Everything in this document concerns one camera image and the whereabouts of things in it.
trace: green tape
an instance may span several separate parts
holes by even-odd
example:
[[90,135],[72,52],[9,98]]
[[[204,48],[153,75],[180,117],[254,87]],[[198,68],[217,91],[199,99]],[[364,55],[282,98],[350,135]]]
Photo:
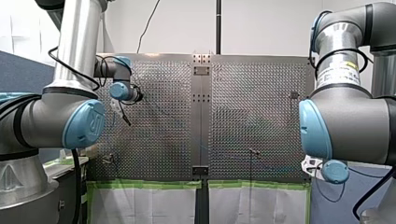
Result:
[[200,189],[201,181],[158,182],[116,179],[112,181],[88,181],[89,189]]
[[295,189],[305,190],[310,188],[309,184],[276,183],[269,181],[249,181],[249,180],[209,180],[210,189],[229,189],[253,187],[261,189]]

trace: perforated metal panel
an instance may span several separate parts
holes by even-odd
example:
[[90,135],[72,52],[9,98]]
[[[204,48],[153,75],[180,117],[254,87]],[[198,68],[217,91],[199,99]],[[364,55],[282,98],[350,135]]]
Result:
[[[133,83],[145,100],[126,106],[129,127],[119,116],[113,124],[108,88],[99,90],[106,105],[106,127],[90,178],[191,179],[191,56],[126,55],[133,61]],[[114,164],[103,158],[113,154]]]
[[306,59],[215,56],[212,68],[210,178],[303,181],[298,103],[313,87]]
[[[304,181],[298,103],[314,80],[306,58],[123,56],[145,101],[126,107],[132,127],[113,124],[111,80],[99,90],[106,129],[90,179],[191,180],[193,165],[208,165],[210,179]],[[194,74],[197,66],[209,74]],[[115,163],[103,163],[110,154]]]

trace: black strip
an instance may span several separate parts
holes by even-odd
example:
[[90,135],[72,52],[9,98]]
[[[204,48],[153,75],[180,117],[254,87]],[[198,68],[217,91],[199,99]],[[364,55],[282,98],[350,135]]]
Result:
[[43,94],[45,93],[65,93],[65,94],[71,94],[71,95],[80,95],[80,96],[85,96],[91,99],[98,99],[98,96],[96,94],[93,94],[88,91],[83,91],[79,89],[74,89],[74,88],[68,88],[68,87],[47,87],[43,90]]
[[373,29],[373,4],[366,5],[366,27],[364,29],[363,46],[370,45]]
[[389,112],[389,146],[386,165],[396,164],[396,98],[394,96],[384,96],[380,99],[387,102]]
[[370,47],[370,52],[384,51],[384,50],[390,50],[390,49],[396,49],[396,45]]
[[221,0],[216,3],[216,54],[221,54]]
[[38,148],[29,151],[0,155],[0,161],[14,161],[38,155]]
[[316,79],[318,79],[318,70],[319,70],[321,64],[322,64],[326,59],[332,57],[335,53],[338,53],[338,52],[341,52],[341,51],[352,51],[352,52],[359,53],[359,55],[360,55],[361,57],[363,57],[363,60],[364,60],[364,65],[363,65],[363,67],[361,68],[361,70],[359,70],[359,73],[363,72],[363,71],[366,69],[367,64],[369,63],[369,58],[368,58],[367,55],[365,55],[361,50],[359,50],[359,49],[335,49],[335,50],[332,50],[332,51],[330,51],[329,53],[323,55],[323,56],[320,58],[320,60],[318,61],[317,67],[315,68],[315,78],[316,78]]
[[64,8],[64,0],[35,0],[39,7],[44,10],[57,10]]
[[355,89],[355,90],[364,92],[366,95],[368,95],[370,97],[370,99],[373,98],[372,94],[370,92],[368,92],[366,89],[364,89],[363,87],[357,86],[357,85],[354,85],[354,84],[350,84],[350,83],[333,83],[333,84],[329,84],[329,85],[326,85],[326,86],[322,86],[322,87],[317,88],[316,90],[314,90],[311,93],[311,95],[309,95],[309,98],[312,98],[318,92],[327,90],[329,88],[351,88],[351,89]]
[[126,82],[128,82],[128,83],[130,82],[129,79],[114,79],[114,78],[113,78],[113,83],[114,83],[114,82],[118,82],[118,81],[126,81]]
[[24,147],[34,148],[34,147],[30,146],[24,139],[23,134],[22,134],[22,126],[21,126],[23,111],[26,108],[26,106],[29,105],[30,103],[31,102],[26,102],[18,107],[17,112],[15,112],[13,125],[14,125],[14,135],[17,138],[18,142],[21,145],[23,145]]

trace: blue joint cap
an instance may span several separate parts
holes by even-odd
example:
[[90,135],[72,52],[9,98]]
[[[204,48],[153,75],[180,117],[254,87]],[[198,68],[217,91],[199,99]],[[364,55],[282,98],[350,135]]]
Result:
[[0,92],[0,104],[10,99],[26,94],[31,94],[31,93],[30,92]]
[[300,135],[306,155],[331,159],[332,142],[326,123],[311,100],[300,102]]
[[115,82],[110,87],[110,96],[116,100],[129,100],[128,87],[122,82]]
[[117,56],[116,58],[118,58],[118,60],[113,58],[113,62],[114,62],[114,63],[119,63],[119,64],[121,64],[121,65],[124,65],[123,63],[120,62],[120,60],[121,60],[121,61],[123,61],[124,63],[128,64],[128,66],[131,66],[131,64],[132,64],[132,63],[131,63],[131,59],[129,59],[128,57]]
[[73,149],[93,145],[105,128],[105,107],[98,100],[88,100],[70,116],[64,127],[63,145]]
[[349,179],[349,170],[341,161],[327,161],[324,163],[321,173],[323,178],[332,184],[343,184]]

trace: wire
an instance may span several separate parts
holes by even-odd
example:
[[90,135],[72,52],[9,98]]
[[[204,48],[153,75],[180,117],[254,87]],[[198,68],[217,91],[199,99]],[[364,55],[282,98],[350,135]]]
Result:
[[92,77],[89,77],[87,75],[84,75],[82,73],[80,73],[79,71],[77,71],[76,69],[74,69],[73,67],[71,67],[70,65],[68,65],[67,63],[62,62],[59,58],[57,58],[55,55],[52,54],[53,51],[57,50],[58,47],[55,47],[53,49],[49,50],[49,56],[55,60],[55,62],[61,64],[62,66],[64,66],[65,68],[69,69],[72,73],[74,73],[75,75],[79,75],[81,77],[84,77],[85,79],[88,79],[90,82],[92,82],[93,84],[95,84],[95,88],[93,88],[93,91],[97,91],[99,90],[99,88],[101,87],[100,84],[93,79]]
[[106,60],[106,59],[108,59],[108,58],[117,60],[117,61],[118,61],[119,63],[121,63],[126,69],[128,69],[130,76],[132,75],[132,70],[131,70],[131,67],[129,66],[128,63],[124,62],[123,60],[121,60],[121,59],[119,59],[119,58],[117,58],[117,57],[115,57],[115,56],[106,56],[106,57],[103,58],[103,60]]
[[[108,63],[102,56],[96,55],[96,57],[101,59],[101,61],[100,61],[100,70],[99,70],[100,71],[99,85],[101,87],[104,87],[106,85],[106,82],[107,82],[108,74],[110,73],[109,68],[108,68]],[[103,63],[106,66],[106,74],[105,75],[103,73]],[[96,72],[98,64],[99,64],[99,61],[96,61],[96,63],[95,63],[95,72]]]
[[369,191],[367,191],[363,197],[361,197],[357,203],[355,203],[355,206],[353,206],[352,212],[353,212],[353,216],[355,216],[355,218],[357,220],[361,220],[361,218],[358,215],[358,209],[359,207],[361,207],[361,205],[368,199],[370,198],[377,190],[379,190],[385,183],[388,182],[388,180],[393,176],[393,174],[395,174],[396,171],[396,167],[393,166],[392,169],[382,178],[378,181],[378,183],[376,183]]
[[149,18],[148,18],[148,23],[146,24],[145,31],[143,31],[142,35],[141,35],[140,38],[139,38],[139,46],[137,47],[137,51],[136,51],[137,53],[139,53],[140,46],[142,45],[143,36],[146,34],[146,31],[147,31],[148,28],[149,28],[149,23],[150,23],[150,21],[151,21],[151,19],[152,19],[152,16],[153,16],[154,13],[155,13],[155,10],[157,10],[157,6],[158,6],[158,4],[160,4],[160,1],[161,1],[161,0],[158,0],[157,3],[155,4],[155,7],[154,7],[154,9],[152,10],[151,15],[150,15]]
[[319,166],[320,166],[322,163],[323,163],[323,162],[321,162],[321,163],[317,166],[317,168],[315,169],[315,184],[317,185],[319,194],[320,194],[324,199],[326,199],[326,200],[329,201],[330,203],[338,203],[338,202],[340,202],[340,200],[341,200],[341,199],[343,198],[343,196],[344,196],[344,192],[345,192],[345,190],[346,190],[346,183],[343,184],[343,188],[341,189],[340,196],[338,196],[337,199],[333,200],[333,199],[330,199],[329,197],[327,197],[327,196],[321,191],[321,189],[320,189],[320,187],[319,187],[318,179],[317,179],[317,171],[320,169]]
[[2,104],[0,107],[0,121],[3,120],[6,116],[10,113],[18,109],[20,106],[27,105],[32,101],[41,99],[41,95],[38,94],[29,94],[23,95],[21,97],[14,98],[12,100],[7,101],[6,103]]
[[318,15],[318,18],[315,20],[314,26],[311,28],[312,29],[312,36],[311,36],[311,41],[310,41],[310,45],[309,45],[308,60],[309,60],[309,63],[311,64],[311,66],[313,68],[316,68],[315,67],[315,63],[312,60],[312,51],[314,50],[314,46],[315,46],[315,39],[316,39],[316,32],[317,32],[317,29],[318,29],[318,25],[319,25],[321,19],[324,16],[326,16],[327,14],[329,14],[329,13],[332,13],[332,12],[328,11],[328,10],[320,12],[320,14]]
[[358,174],[358,175],[364,175],[364,176],[371,177],[371,178],[384,178],[383,175],[367,175],[367,174],[365,174],[365,173],[362,173],[362,172],[357,171],[357,170],[355,170],[355,169],[352,169],[352,168],[350,168],[350,167],[348,167],[348,169],[349,169],[350,171],[352,171],[352,172],[355,172],[355,173]]
[[81,207],[81,167],[79,166],[78,153],[76,149],[71,149],[73,155],[73,162],[75,165],[75,177],[76,177],[76,202],[75,212],[73,216],[73,224],[78,224],[79,209]]
[[335,49],[335,50],[332,50],[329,53],[323,55],[323,57],[320,58],[320,60],[318,61],[317,66],[315,67],[315,78],[318,78],[318,70],[320,68],[320,65],[327,58],[333,56],[335,53],[338,53],[340,51],[352,51],[352,52],[359,53],[359,55],[361,55],[361,57],[363,57],[363,59],[364,59],[364,66],[363,66],[363,68],[361,68],[361,70],[359,70],[359,72],[361,73],[361,72],[363,72],[366,69],[368,61],[369,61],[369,57],[367,57],[367,55],[365,53],[363,53],[361,50],[359,50],[359,49]]
[[315,23],[314,23],[313,27],[311,28],[311,29],[312,29],[312,36],[311,36],[310,45],[309,45],[309,56],[308,56],[308,60],[309,60],[309,63],[311,64],[311,66],[312,66],[313,68],[315,68],[315,77],[318,78],[318,69],[319,69],[319,66],[321,65],[321,63],[322,63],[326,58],[332,56],[335,52],[343,51],[343,50],[354,51],[354,52],[356,52],[356,53],[359,53],[359,54],[363,57],[363,59],[364,59],[364,66],[363,66],[363,68],[359,71],[360,73],[363,72],[363,71],[365,70],[365,68],[367,67],[367,63],[368,63],[368,62],[370,62],[370,63],[374,63],[374,62],[373,62],[373,60],[371,60],[365,53],[363,53],[363,52],[362,52],[361,50],[359,50],[359,49],[337,49],[337,50],[331,51],[331,52],[327,53],[325,56],[323,56],[323,57],[319,60],[318,64],[315,66],[315,63],[314,63],[314,61],[313,61],[313,59],[312,59],[312,52],[313,52],[313,50],[315,49],[315,39],[317,38],[317,29],[318,29],[318,25],[320,24],[320,22],[321,22],[321,20],[324,18],[324,16],[326,16],[326,15],[329,14],[329,13],[332,13],[332,12],[331,12],[331,11],[328,11],[328,10],[322,11],[322,12],[318,15],[318,18],[315,20]]
[[128,117],[126,116],[126,114],[125,114],[125,112],[124,112],[124,110],[123,110],[123,108],[122,108],[121,101],[119,101],[119,106],[120,106],[120,108],[121,108],[123,120],[125,120],[125,122],[126,122],[129,126],[131,126],[131,125],[132,125],[132,124],[131,124],[131,121],[129,121]]

